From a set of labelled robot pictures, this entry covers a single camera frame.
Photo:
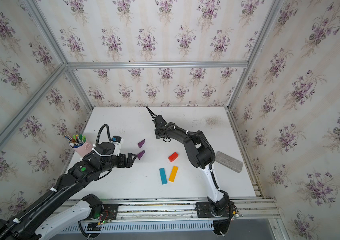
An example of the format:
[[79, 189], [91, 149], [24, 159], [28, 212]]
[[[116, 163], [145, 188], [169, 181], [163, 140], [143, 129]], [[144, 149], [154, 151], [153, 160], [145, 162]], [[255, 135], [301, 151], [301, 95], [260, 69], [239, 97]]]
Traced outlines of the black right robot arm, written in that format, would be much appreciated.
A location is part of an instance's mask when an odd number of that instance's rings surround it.
[[162, 115], [156, 115], [149, 107], [146, 109], [155, 125], [156, 138], [182, 143], [190, 163], [202, 171], [208, 187], [208, 203], [212, 215], [221, 217], [228, 213], [225, 220], [213, 222], [214, 233], [224, 236], [230, 228], [232, 218], [237, 213], [237, 208], [231, 204], [229, 194], [219, 186], [214, 168], [216, 154], [213, 147], [202, 131], [193, 132], [182, 129], [173, 122], [166, 122]]

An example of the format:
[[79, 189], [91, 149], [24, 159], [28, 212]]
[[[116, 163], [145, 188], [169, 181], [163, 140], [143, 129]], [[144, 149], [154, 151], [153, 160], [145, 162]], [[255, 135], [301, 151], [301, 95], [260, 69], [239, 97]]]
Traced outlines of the purple triangle block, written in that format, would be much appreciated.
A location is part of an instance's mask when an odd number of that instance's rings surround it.
[[145, 144], [145, 142], [146, 142], [145, 139], [143, 139], [142, 141], [140, 141], [140, 142], [138, 143], [138, 147], [141, 149], [141, 148], [143, 147], [143, 145]]
[[140, 160], [144, 154], [145, 154], [145, 150], [142, 150], [140, 153], [137, 154], [137, 158]]

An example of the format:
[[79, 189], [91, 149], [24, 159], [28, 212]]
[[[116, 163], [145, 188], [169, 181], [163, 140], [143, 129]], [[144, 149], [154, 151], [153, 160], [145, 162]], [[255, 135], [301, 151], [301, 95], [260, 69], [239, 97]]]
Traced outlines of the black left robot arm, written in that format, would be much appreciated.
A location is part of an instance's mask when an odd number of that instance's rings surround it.
[[56, 216], [53, 213], [90, 183], [107, 176], [112, 169], [132, 167], [137, 155], [121, 154], [121, 145], [119, 142], [94, 145], [42, 197], [8, 220], [0, 219], [0, 240], [49, 240], [90, 215], [98, 219], [103, 203], [94, 194], [85, 196], [69, 210]]

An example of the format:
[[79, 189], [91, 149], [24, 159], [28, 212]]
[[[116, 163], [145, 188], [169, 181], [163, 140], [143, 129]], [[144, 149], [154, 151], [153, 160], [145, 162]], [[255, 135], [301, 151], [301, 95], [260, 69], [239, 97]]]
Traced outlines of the red rectangular block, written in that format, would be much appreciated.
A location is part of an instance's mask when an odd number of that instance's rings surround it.
[[169, 157], [168, 160], [172, 163], [179, 157], [179, 154], [177, 152], [172, 153]]

